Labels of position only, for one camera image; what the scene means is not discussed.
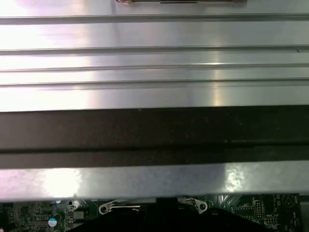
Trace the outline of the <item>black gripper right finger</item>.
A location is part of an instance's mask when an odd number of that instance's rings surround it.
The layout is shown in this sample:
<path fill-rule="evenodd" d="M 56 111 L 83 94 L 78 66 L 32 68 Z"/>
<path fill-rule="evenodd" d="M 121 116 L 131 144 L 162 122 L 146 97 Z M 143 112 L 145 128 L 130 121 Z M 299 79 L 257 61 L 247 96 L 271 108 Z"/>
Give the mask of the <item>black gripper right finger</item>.
<path fill-rule="evenodd" d="M 168 215 L 191 232 L 288 232 L 288 197 L 183 197 L 168 199 Z"/>

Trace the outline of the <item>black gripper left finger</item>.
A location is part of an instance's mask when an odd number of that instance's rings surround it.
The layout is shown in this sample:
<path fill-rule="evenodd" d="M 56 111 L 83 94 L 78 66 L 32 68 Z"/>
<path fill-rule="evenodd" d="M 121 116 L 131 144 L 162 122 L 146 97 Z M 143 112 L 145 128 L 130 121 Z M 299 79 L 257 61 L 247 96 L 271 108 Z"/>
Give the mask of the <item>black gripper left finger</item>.
<path fill-rule="evenodd" d="M 168 226 L 168 199 L 158 198 L 138 211 L 114 208 L 111 212 L 71 229 L 72 232 L 162 232 Z"/>

